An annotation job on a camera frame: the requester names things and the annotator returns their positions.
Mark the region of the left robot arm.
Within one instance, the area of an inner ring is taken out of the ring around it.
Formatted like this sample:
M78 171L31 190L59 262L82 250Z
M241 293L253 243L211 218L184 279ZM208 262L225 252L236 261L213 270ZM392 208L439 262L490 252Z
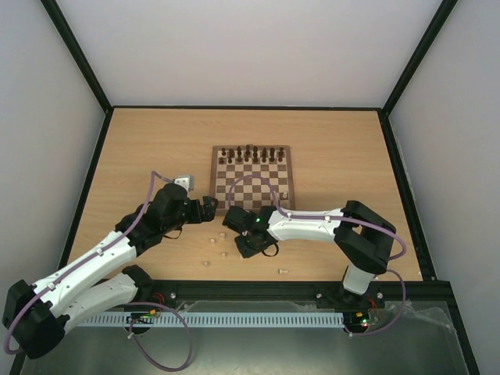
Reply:
M160 244L169 232L215 217L216 198L191 199L188 192L178 181L149 192L145 203L80 258L33 284L13 284L2 317L5 352L40 358L92 315L147 298L152 279L130 261Z

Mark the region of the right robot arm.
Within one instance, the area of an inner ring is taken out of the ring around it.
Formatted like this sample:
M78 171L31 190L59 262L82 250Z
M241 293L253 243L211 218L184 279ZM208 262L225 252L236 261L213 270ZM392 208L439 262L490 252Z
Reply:
M396 234L391 223L358 201L349 201L341 209L315 212L271 205L252 212L234 205L223 225L237 233L235 243L245 259L278 246L280 241L336 244L349 261L341 298L351 306L364 301L374 277L387 271Z

